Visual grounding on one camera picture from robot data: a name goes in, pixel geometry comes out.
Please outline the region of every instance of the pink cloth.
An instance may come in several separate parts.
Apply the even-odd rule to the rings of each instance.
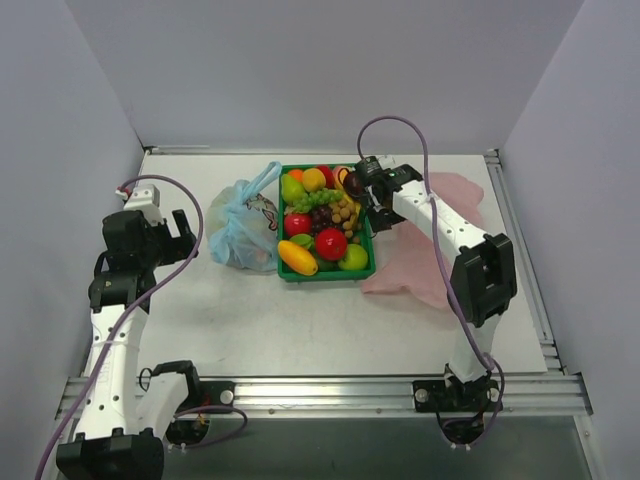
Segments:
[[[482,226],[477,208],[484,197],[482,187],[457,173],[432,173],[429,178],[431,188],[451,208],[474,225]],[[433,242],[409,222],[402,222],[394,230],[397,239],[391,260],[362,282],[362,293],[395,293],[407,289],[428,305],[448,308]],[[447,270],[451,272],[448,262]]]

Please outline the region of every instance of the gray wall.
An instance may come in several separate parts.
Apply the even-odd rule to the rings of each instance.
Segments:
[[[611,478],[638,478],[640,2],[587,0],[505,147],[560,354]]]
[[[1,10],[0,464],[22,480],[87,346],[100,220],[142,152],[64,2]]]
[[[478,153],[504,144],[582,0],[67,3],[145,145],[353,152],[398,113],[434,153]],[[393,124],[367,145],[419,149]]]

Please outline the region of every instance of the green pear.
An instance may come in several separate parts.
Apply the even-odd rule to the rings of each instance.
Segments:
[[[291,175],[287,175],[286,173],[282,175],[282,177],[280,177],[280,183],[280,195],[282,195],[282,199],[287,202],[288,205],[293,205],[296,200],[307,194],[302,183]]]

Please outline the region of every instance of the red fruit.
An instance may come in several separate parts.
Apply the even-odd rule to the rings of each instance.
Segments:
[[[284,231],[293,237],[300,233],[311,233],[311,217],[304,213],[290,213],[284,217]]]
[[[325,180],[327,181],[325,188],[333,188],[333,173],[331,172],[331,169],[326,165],[318,165],[316,168],[322,172]]]
[[[347,237],[337,228],[327,228],[316,236],[316,252],[325,260],[337,262],[347,252]]]

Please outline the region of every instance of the green crate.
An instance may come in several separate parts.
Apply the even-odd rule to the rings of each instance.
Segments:
[[[284,175],[289,170],[300,168],[305,170],[312,168],[314,165],[283,165],[282,174]],[[329,168],[333,169],[336,165],[329,165]],[[282,184],[278,179],[278,240],[285,239],[284,233],[284,209],[286,204],[282,200],[280,194],[280,188]],[[359,221],[364,225],[364,228],[356,235],[360,237],[360,245],[367,251],[369,255],[369,263],[364,270],[347,271],[347,270],[334,270],[332,272],[318,272],[313,276],[300,275],[294,272],[289,266],[278,258],[278,275],[285,282],[325,282],[332,280],[363,280],[373,275],[376,271],[376,259],[373,253],[373,242],[371,240],[371,225],[369,219],[365,216],[364,210],[360,212]]]

